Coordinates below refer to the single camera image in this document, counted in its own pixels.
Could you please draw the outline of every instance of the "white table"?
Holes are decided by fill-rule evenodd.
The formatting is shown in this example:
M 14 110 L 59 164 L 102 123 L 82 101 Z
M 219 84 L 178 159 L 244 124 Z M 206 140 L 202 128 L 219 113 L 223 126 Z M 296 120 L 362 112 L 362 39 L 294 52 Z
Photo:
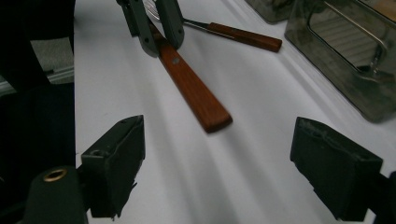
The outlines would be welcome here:
M 333 127 L 396 170 L 396 118 L 373 124 L 243 0 L 179 0 L 183 15 L 283 39 L 279 53 L 185 27 L 180 55 L 233 116 L 207 135 L 168 76 L 132 38 L 115 0 L 76 5 L 78 163 L 121 119 L 145 116 L 147 157 L 115 223 L 338 223 L 290 161 L 297 117 Z M 372 223 L 369 212 L 364 223 Z M 110 223 L 90 219 L 90 223 Z

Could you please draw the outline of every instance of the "brown wooden handle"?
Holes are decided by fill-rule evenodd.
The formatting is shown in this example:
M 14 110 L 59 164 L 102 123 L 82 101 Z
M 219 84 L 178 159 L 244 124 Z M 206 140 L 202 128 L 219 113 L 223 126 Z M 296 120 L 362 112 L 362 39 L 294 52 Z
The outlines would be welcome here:
M 244 44 L 248 44 L 260 49 L 268 49 L 278 52 L 282 46 L 282 40 L 267 35 L 259 35 L 249 31 L 239 30 L 230 26 L 221 25 L 211 22 L 207 26 L 209 33 L 220 35 L 231 40 L 235 40 Z
M 231 124 L 233 122 L 231 115 L 175 48 L 160 33 L 153 31 L 153 36 L 159 47 L 163 66 L 204 130 L 213 133 Z

